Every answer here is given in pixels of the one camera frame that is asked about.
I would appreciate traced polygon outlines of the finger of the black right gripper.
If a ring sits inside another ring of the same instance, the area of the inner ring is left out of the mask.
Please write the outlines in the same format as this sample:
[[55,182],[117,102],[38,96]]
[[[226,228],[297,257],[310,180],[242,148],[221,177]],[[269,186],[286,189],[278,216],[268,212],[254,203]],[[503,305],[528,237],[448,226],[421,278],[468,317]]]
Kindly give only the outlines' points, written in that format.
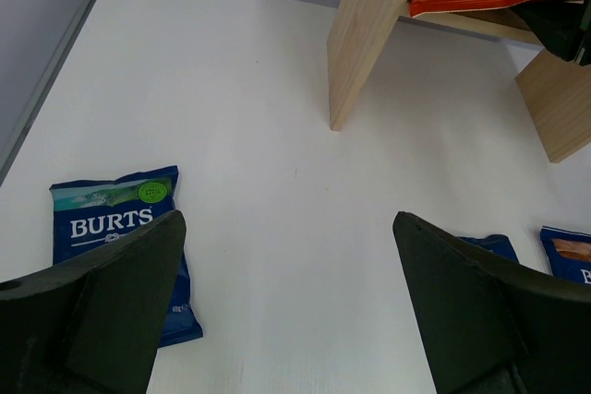
[[538,0],[516,6],[516,15],[546,50],[566,62],[590,61],[590,0]]

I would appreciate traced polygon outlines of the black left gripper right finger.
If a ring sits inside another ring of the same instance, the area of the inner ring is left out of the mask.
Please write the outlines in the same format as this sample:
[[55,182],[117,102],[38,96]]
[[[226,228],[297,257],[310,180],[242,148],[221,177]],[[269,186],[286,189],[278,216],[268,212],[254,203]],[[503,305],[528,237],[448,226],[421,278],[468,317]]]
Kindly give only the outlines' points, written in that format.
[[437,392],[589,392],[589,287],[409,212],[392,230]]

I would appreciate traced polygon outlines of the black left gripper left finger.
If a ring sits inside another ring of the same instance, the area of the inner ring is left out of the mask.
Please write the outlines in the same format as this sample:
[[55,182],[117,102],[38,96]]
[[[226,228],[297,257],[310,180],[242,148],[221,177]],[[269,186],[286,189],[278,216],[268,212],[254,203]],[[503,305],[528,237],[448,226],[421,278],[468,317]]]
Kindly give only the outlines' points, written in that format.
[[143,393],[186,222],[173,210],[122,238],[1,284],[4,393]]

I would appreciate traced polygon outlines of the blue spicy chilli bag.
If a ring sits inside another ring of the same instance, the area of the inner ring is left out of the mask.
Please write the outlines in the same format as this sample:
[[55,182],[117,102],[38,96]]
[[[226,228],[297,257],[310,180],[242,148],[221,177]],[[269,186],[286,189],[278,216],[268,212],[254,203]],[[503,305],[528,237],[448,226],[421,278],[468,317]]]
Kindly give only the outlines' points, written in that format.
[[543,226],[539,233],[554,277],[591,284],[591,238],[587,233]]
[[509,237],[504,234],[491,234],[483,238],[460,236],[460,239],[515,263],[519,262]]

